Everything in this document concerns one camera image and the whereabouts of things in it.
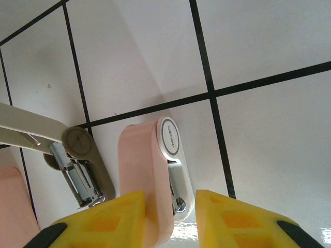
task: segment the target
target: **yellow object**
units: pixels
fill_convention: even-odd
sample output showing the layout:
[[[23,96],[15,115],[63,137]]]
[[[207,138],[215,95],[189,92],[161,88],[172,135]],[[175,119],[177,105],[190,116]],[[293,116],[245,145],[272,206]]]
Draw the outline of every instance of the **yellow object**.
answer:
[[[145,196],[134,192],[70,215],[53,224],[68,227],[51,248],[141,248],[145,225]]]
[[[290,218],[208,190],[195,195],[200,248],[297,248],[277,224]]]

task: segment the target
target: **pink object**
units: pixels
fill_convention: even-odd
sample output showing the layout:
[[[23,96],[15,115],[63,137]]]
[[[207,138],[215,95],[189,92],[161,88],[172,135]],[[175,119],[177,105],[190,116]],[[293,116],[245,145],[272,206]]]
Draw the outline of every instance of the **pink object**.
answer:
[[[167,160],[157,141],[158,120],[128,126],[118,140],[121,195],[144,191],[144,247],[166,242],[174,228]]]
[[[22,248],[39,231],[20,172],[0,168],[0,247]]]

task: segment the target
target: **brand logo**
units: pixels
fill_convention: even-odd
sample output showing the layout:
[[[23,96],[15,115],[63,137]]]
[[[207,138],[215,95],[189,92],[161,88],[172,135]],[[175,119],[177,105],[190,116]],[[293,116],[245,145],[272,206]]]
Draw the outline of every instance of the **brand logo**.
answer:
[[[171,140],[171,146],[172,146],[172,147],[175,147],[174,140],[173,140],[173,138],[172,138],[172,133],[171,133],[171,128],[170,128],[170,126],[168,126],[168,132],[169,132],[169,138],[170,138],[170,140]]]

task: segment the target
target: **black grout line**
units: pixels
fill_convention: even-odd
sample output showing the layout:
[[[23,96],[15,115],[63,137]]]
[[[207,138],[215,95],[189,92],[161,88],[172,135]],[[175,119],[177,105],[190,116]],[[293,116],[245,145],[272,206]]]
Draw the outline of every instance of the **black grout line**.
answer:
[[[127,118],[136,117],[136,116],[140,116],[140,115],[150,114],[150,113],[153,113],[156,111],[166,110],[166,109],[170,109],[172,107],[183,106],[183,105],[186,105],[189,103],[195,103],[195,102],[199,102],[199,101],[203,101],[203,100],[207,100],[207,99],[208,99],[208,93],[202,93],[202,94],[194,95],[191,97],[185,97],[185,98],[181,98],[178,100],[161,103],[158,105],[141,108],[139,110],[127,112],[124,114],[119,114],[119,115],[107,117],[104,119],[91,121],[89,124],[88,123],[81,124],[81,125],[79,125],[79,127],[81,127],[81,128],[87,128],[89,126],[95,127],[95,126],[107,124],[110,122],[124,120]]]
[[[1,60],[2,70],[3,70],[3,73],[4,73],[5,82],[6,82],[9,103],[10,103],[10,106],[12,106],[11,94],[10,94],[10,89],[9,89],[9,84],[8,84],[8,79],[7,79],[7,74],[6,74],[6,70],[5,70],[5,64],[4,64],[4,60],[3,60],[3,57],[2,57],[1,49],[0,49],[0,60]],[[10,146],[0,145],[0,147],[5,148],[5,147],[10,147]],[[25,165],[25,160],[24,160],[24,155],[23,155],[22,148],[20,148],[20,153],[21,153],[21,158],[22,158],[22,163],[23,163],[23,168],[24,168],[24,174],[25,174],[25,179],[26,179],[26,184],[27,184],[27,190],[28,190],[29,196],[30,196],[31,207],[32,207],[33,213],[34,213],[34,215],[37,219],[35,205],[34,205],[33,199],[32,199],[32,192],[31,192],[31,187],[30,187],[30,183],[29,183],[29,177],[27,175],[27,170],[26,170],[26,165]]]
[[[301,68],[301,69],[294,70],[294,71],[285,72],[285,73],[274,75],[274,76],[265,77],[263,79],[258,79],[258,80],[250,81],[247,83],[237,84],[237,85],[226,87],[223,89],[218,89],[215,92],[216,92],[216,96],[220,97],[220,96],[237,93],[237,92],[244,91],[244,90],[255,89],[255,88],[270,85],[270,84],[276,84],[276,83],[280,83],[280,82],[284,82],[284,81],[288,81],[288,80],[292,80],[292,79],[297,79],[297,78],[301,78],[304,76],[309,76],[309,75],[313,75],[313,74],[317,74],[317,73],[321,73],[321,72],[325,72],[325,71],[329,71],[329,70],[331,70],[331,61],[321,63],[318,65],[314,65],[314,66]]]
[[[4,63],[4,58],[2,57],[1,48],[0,48],[0,60],[1,60],[2,72],[3,72],[4,78],[5,78],[5,83],[6,83],[6,88],[7,88],[7,94],[8,94],[8,99],[9,99],[9,104],[12,106],[11,94],[10,94],[10,90],[9,90],[7,73],[6,73],[6,70],[5,70],[5,63]]]
[[[86,119],[86,123],[87,123],[87,130],[90,133],[90,135],[93,136],[92,128],[89,125],[90,121],[89,121],[89,115],[88,115],[87,104],[86,104],[86,99],[85,99],[85,93],[84,93],[84,89],[83,89],[82,77],[81,77],[81,72],[79,70],[76,49],[74,48],[73,36],[72,36],[71,27],[70,27],[70,21],[69,21],[69,15],[68,15],[68,10],[67,10],[66,3],[63,3],[63,12],[64,12],[64,17],[66,19],[66,24],[67,24],[67,30],[68,30],[68,36],[69,36],[69,41],[70,41],[70,46],[71,46],[71,51],[72,51],[74,67],[75,67],[75,70],[76,70],[79,91],[80,91],[80,94],[81,94],[85,119]]]
[[[25,165],[24,154],[23,154],[23,149],[22,148],[20,148],[20,153],[21,153],[21,158],[22,158],[22,163],[23,163],[23,168],[24,168],[24,173],[25,173],[25,178],[26,178],[27,189],[29,191],[31,207],[32,207],[32,210],[33,210],[33,214],[35,215],[35,218],[37,219],[36,209],[35,209],[35,205],[33,203],[31,187],[30,187],[30,182],[29,182],[29,176],[27,175],[27,169],[26,169],[26,165]]]
[[[29,21],[27,24],[25,24],[23,27],[21,27],[19,30],[15,31],[14,33],[12,33],[11,35],[9,35],[7,38],[3,39],[2,41],[0,41],[0,46],[7,43],[8,41],[10,41],[11,39],[15,38],[17,35],[19,35],[21,32],[27,30],[29,27],[31,27],[33,24],[35,24],[36,22],[40,21],[41,19],[43,19],[44,17],[46,17],[47,15],[49,15],[50,13],[52,13],[54,10],[56,10],[57,8],[61,7],[63,3],[68,2],[69,0],[61,0],[58,3],[56,3],[55,5],[53,5],[52,7],[50,7],[48,10],[46,10],[45,12],[41,13],[39,16],[37,16],[36,18],[34,18],[33,20]]]
[[[227,189],[228,189],[228,195],[229,195],[229,197],[235,199],[236,195],[235,195],[234,185],[233,185],[233,180],[232,180],[229,156],[228,156],[227,147],[225,145],[225,138],[224,138],[224,133],[223,133],[223,129],[222,129],[221,117],[220,117],[219,110],[218,110],[218,104],[217,104],[217,100],[216,100],[215,88],[214,88],[214,83],[213,83],[213,78],[212,78],[212,72],[211,72],[210,66],[209,66],[207,48],[206,48],[206,44],[205,44],[204,37],[203,37],[197,1],[190,0],[190,7],[191,7],[191,12],[192,12],[195,33],[197,35],[203,72],[204,72],[205,79],[206,79],[208,96],[209,96],[210,106],[212,109],[215,131],[216,131],[219,151],[221,154],[225,181],[226,181]]]

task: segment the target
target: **yellow foam block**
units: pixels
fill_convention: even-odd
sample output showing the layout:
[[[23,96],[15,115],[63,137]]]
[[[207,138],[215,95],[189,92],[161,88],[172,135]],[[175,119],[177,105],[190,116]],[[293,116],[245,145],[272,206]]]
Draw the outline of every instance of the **yellow foam block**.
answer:
[[[145,197],[134,192],[70,215],[53,224],[68,227],[51,248],[141,248],[145,225]]]
[[[277,224],[291,219],[208,190],[195,196],[201,248],[297,248]]]

